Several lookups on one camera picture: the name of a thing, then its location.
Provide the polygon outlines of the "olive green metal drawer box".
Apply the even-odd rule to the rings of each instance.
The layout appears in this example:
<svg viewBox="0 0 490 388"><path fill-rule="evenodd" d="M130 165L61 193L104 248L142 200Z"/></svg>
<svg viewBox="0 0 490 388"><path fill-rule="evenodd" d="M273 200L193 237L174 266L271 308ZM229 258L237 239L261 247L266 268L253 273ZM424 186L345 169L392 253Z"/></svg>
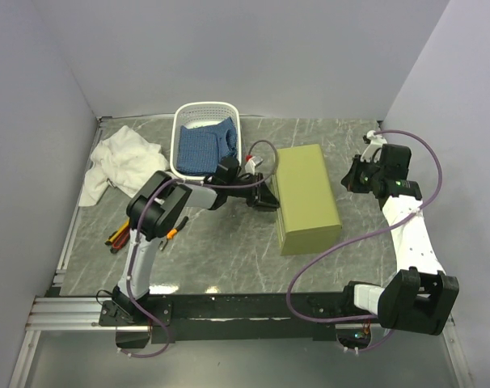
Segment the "olive green metal drawer box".
<svg viewBox="0 0 490 388"><path fill-rule="evenodd" d="M321 146L277 151L281 207L277 210L280 255L319 254L334 246L342 222Z"/></svg>

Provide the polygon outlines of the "orange handled pliers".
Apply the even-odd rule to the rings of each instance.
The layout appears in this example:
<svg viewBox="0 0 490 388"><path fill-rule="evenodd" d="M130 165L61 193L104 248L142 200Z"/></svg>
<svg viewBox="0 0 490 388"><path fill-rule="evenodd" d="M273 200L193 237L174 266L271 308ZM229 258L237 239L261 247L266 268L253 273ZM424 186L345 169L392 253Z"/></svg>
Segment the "orange handled pliers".
<svg viewBox="0 0 490 388"><path fill-rule="evenodd" d="M161 239L158 245L158 249L160 251L163 251L166 248L167 244L186 226L188 221L189 221L189 217L184 216L180 221L180 223L177 226L175 226L172 230L170 230L164 238Z"/></svg>

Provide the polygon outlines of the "white cloth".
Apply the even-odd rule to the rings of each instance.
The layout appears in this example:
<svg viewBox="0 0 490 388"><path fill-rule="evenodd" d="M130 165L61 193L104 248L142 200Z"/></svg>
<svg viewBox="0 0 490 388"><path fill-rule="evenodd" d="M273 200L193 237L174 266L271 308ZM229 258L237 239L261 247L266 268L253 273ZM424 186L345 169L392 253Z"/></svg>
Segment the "white cloth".
<svg viewBox="0 0 490 388"><path fill-rule="evenodd" d="M156 171L170 165L159 144L150 143L129 126L102 140L90 156L78 205L96 205L107 188L114 187L133 197Z"/></svg>

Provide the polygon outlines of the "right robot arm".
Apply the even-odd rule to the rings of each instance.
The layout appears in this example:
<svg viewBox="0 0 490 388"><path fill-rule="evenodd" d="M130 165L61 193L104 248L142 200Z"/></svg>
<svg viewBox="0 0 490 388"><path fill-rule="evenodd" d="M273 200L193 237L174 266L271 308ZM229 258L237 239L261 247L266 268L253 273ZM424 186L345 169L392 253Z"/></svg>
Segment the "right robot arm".
<svg viewBox="0 0 490 388"><path fill-rule="evenodd" d="M408 180L411 150L372 141L353 158L342 185L371 193L392 228L396 274L387 286L351 282L353 294L340 303L341 315L360 321L368 312L385 328L426 335L441 334L459 292L458 280L439 263L420 207L417 182Z"/></svg>

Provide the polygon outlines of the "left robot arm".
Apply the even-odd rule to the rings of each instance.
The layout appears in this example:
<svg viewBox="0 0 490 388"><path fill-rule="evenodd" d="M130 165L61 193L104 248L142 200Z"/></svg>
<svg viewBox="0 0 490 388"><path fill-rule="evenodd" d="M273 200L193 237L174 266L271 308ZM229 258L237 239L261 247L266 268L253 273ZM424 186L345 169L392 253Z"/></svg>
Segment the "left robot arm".
<svg viewBox="0 0 490 388"><path fill-rule="evenodd" d="M112 291L119 316L130 325L145 319L156 252L185 208L213 211L236 197L255 210L276 211L280 202L266 180L261 173L242 173L234 157L221 159L216 171L201 180L173 178L165 171L153 173L126 209L131 247L124 274Z"/></svg>

